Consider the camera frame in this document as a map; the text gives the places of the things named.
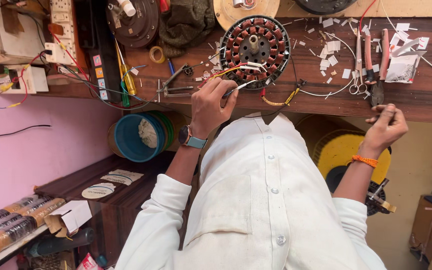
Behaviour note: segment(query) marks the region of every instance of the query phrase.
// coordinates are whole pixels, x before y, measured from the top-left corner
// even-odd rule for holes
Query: brown cloth
[[[213,31],[213,0],[172,0],[160,16],[159,37],[166,57],[182,56],[185,48],[201,44]]]

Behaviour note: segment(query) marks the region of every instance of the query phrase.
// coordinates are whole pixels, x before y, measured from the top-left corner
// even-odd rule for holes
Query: scissors
[[[357,30],[357,42],[356,42],[356,66],[354,68],[359,72],[359,77],[354,76],[354,84],[349,87],[351,94],[363,94],[368,90],[368,86],[363,82],[363,58],[361,53],[361,33]]]

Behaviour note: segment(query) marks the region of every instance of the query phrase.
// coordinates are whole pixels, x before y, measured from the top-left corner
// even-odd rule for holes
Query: watch face
[[[188,139],[188,126],[183,126],[180,129],[180,134],[178,136],[178,141],[180,142],[180,144],[185,144],[186,143],[186,139]]]

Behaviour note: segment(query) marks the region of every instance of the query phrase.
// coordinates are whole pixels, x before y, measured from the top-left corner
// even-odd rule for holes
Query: white shirt
[[[366,244],[366,206],[331,198],[283,114],[226,126],[200,181],[183,250],[177,230],[191,187],[160,174],[115,270],[385,269]]]

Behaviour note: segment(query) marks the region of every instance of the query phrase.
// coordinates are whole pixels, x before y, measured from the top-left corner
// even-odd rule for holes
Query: hand
[[[401,138],[409,130],[403,112],[394,104],[372,107],[373,112],[381,113],[366,122],[373,124],[359,146],[358,155],[378,159],[382,151]]]
[[[191,120],[191,133],[195,138],[207,139],[209,133],[231,117],[238,90],[228,96],[225,106],[220,105],[221,98],[227,90],[237,88],[237,83],[230,80],[216,78],[210,80],[191,96],[193,118]]]

